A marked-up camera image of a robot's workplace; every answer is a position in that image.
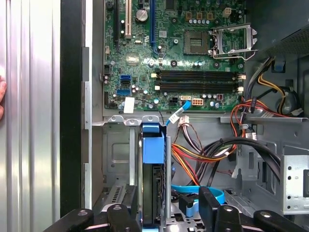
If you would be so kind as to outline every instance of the sticker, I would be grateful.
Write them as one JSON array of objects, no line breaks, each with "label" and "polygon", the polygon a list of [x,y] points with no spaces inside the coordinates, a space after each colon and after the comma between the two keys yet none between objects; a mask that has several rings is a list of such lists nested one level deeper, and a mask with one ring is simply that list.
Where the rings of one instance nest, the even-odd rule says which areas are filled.
[{"label": "sticker", "polygon": [[166,38],[168,36],[168,32],[166,30],[160,30],[159,31],[159,37],[160,38]]},{"label": "sticker", "polygon": [[124,108],[125,114],[132,114],[134,112],[134,102],[135,98],[126,97],[125,108]]},{"label": "sticker", "polygon": [[175,122],[177,122],[179,119],[179,117],[176,114],[173,114],[171,117],[169,117],[169,121],[174,124]]}]

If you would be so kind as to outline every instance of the white label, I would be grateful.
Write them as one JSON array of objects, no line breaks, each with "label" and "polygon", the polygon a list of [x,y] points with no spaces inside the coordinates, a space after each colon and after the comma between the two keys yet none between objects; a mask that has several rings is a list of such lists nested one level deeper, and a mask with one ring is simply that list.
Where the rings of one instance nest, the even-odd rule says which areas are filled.
[{"label": "white label", "polygon": [[159,31],[159,37],[160,38],[166,38],[168,36],[168,32],[166,30],[160,30]]},{"label": "white label", "polygon": [[171,117],[169,117],[169,120],[172,124],[174,124],[175,122],[177,122],[179,119],[179,117],[176,114],[173,114]]},{"label": "white label", "polygon": [[148,42],[149,42],[149,35],[146,35],[146,36],[145,36],[144,42],[145,42],[145,43],[148,43]]},{"label": "white label", "polygon": [[124,108],[125,114],[132,114],[134,112],[134,102],[135,98],[126,97],[125,108]]}]

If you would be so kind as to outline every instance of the sata port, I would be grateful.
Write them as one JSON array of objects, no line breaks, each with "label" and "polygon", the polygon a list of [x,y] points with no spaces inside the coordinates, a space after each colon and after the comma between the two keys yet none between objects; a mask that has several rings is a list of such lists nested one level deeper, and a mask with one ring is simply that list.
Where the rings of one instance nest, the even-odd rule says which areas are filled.
[{"label": "sata port", "polygon": [[180,96],[180,100],[181,101],[190,101],[191,100],[191,96]]}]

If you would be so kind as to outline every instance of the expansion slot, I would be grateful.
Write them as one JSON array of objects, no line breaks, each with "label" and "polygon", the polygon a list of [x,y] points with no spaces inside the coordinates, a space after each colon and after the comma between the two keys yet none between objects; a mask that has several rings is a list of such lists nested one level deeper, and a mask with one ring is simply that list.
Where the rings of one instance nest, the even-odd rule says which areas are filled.
[{"label": "expansion slot", "polygon": [[150,44],[153,46],[154,52],[158,54],[155,45],[155,0],[150,0]]},{"label": "expansion slot", "polygon": [[132,0],[126,0],[126,33],[127,39],[132,38]]},{"label": "expansion slot", "polygon": [[119,29],[120,29],[119,12],[120,12],[119,0],[114,0],[113,39],[117,51],[119,50]]}]

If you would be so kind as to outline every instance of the cable tie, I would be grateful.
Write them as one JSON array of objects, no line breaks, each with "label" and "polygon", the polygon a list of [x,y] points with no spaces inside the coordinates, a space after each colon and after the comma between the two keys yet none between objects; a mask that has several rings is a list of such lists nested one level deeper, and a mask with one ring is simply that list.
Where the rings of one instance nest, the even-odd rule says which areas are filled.
[{"label": "cable tie", "polygon": [[254,110],[255,110],[255,105],[256,105],[256,100],[257,98],[256,97],[253,97],[252,98],[252,102],[251,102],[251,106],[250,106],[250,111],[251,111],[251,114],[254,113]]}]

